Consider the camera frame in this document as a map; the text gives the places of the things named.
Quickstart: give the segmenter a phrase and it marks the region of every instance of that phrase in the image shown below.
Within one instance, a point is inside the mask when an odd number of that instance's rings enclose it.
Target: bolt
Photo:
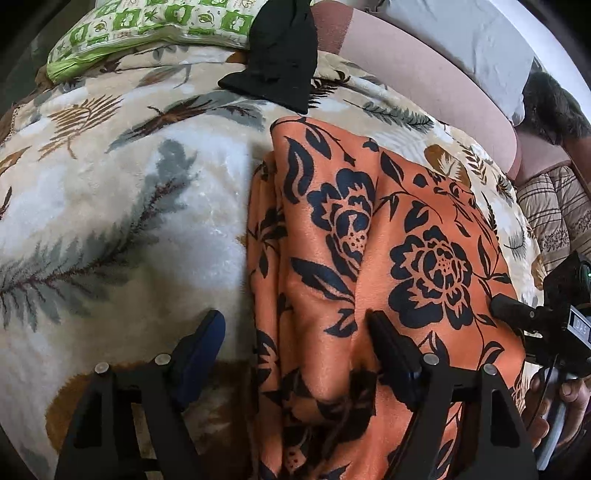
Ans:
[[[109,369],[109,364],[107,362],[101,362],[99,364],[96,364],[96,366],[95,366],[95,372],[98,373],[99,375],[106,373],[108,369]]]
[[[489,375],[496,375],[496,373],[498,372],[498,370],[496,369],[496,367],[492,364],[485,364],[485,366],[483,367],[484,372],[489,374]]]
[[[170,363],[170,355],[167,353],[161,353],[154,359],[156,365],[168,365]]]
[[[434,353],[425,353],[425,355],[423,355],[423,361],[427,364],[427,365],[431,365],[431,366],[435,366],[439,363],[439,357],[437,355],[435,355]]]

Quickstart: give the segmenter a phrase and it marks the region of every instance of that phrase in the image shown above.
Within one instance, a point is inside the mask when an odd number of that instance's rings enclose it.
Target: striped fabric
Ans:
[[[517,188],[517,201],[538,239],[546,271],[571,252],[591,257],[591,200],[569,167]]]

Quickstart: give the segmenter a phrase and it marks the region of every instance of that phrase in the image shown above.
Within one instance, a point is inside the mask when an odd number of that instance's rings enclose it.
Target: fur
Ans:
[[[553,145],[591,135],[591,125],[575,98],[546,72],[532,72],[523,90],[522,127]]]

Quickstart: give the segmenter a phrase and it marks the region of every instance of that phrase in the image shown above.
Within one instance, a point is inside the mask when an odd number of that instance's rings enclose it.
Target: blanket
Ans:
[[[540,250],[493,159],[354,64],[322,52],[318,60],[309,117],[470,190],[517,298],[541,304],[531,268]],[[152,45],[14,113],[0,147],[0,423],[42,480],[94,366],[169,352],[212,307],[226,317],[226,340],[185,420],[211,478],[251,471],[241,407],[256,341],[248,195],[273,150],[271,125],[293,113],[218,88],[243,69],[233,50]],[[138,414],[147,454],[142,425]]]
[[[422,353],[494,364],[518,388],[521,339],[489,310],[496,294],[515,298],[496,226],[467,186],[371,138],[295,117],[271,136],[248,220],[258,478],[380,480],[412,412],[379,378],[367,312],[387,312]],[[450,408],[433,479],[461,413]]]
[[[570,167],[531,179],[517,188],[517,201],[540,245],[537,263],[547,272],[574,251],[591,256],[591,200]]]

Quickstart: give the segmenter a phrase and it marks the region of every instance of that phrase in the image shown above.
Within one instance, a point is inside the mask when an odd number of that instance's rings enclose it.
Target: gray cushion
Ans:
[[[514,125],[523,120],[534,52],[488,0],[384,0],[374,15],[462,69]]]

